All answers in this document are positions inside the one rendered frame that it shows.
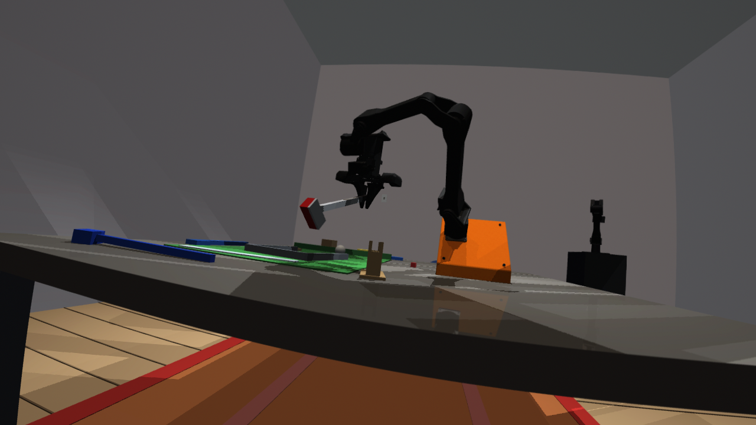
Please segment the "green putting mat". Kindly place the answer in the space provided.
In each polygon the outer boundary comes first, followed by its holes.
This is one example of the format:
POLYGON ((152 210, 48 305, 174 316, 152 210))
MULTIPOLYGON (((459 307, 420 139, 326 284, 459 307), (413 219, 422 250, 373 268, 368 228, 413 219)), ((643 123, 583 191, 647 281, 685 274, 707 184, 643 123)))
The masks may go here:
MULTIPOLYGON (((205 252, 205 253, 211 253, 211 254, 220 254, 224 256, 237 257, 239 259, 252 259, 256 261, 262 261, 263 263, 285 264, 286 266, 292 266, 292 267, 297 267, 297 268, 321 270, 321 271, 326 271, 326 272, 343 273, 343 274, 350 274, 361 269, 364 270, 366 269, 366 266, 367 266, 367 257, 354 256, 354 255, 348 255, 348 259, 346 260, 330 259, 330 260, 305 261, 302 259, 295 259, 295 260, 299 260, 299 263, 287 263, 287 261, 278 261, 276 259, 264 259, 264 258, 259 258, 259 257, 249 257, 249 256, 241 256, 237 254, 213 252, 210 250, 200 250, 200 249, 179 247, 177 244, 163 244, 163 245, 178 247, 178 248, 197 251, 197 252, 205 252)), ((224 251, 229 251, 229 252, 256 254, 256 255, 261 255, 261 256, 270 256, 270 257, 275 257, 275 258, 280 258, 280 259, 291 259, 291 258, 286 258, 286 257, 272 256, 272 255, 268 255, 264 253, 249 252, 249 251, 244 250, 244 246, 207 246, 207 245, 189 245, 189 246, 205 247, 205 248, 218 249, 218 250, 224 250, 224 251)), ((320 251, 311 250, 311 249, 302 249, 301 251, 298 251, 298 252, 329 253, 329 252, 320 252, 320 251)))

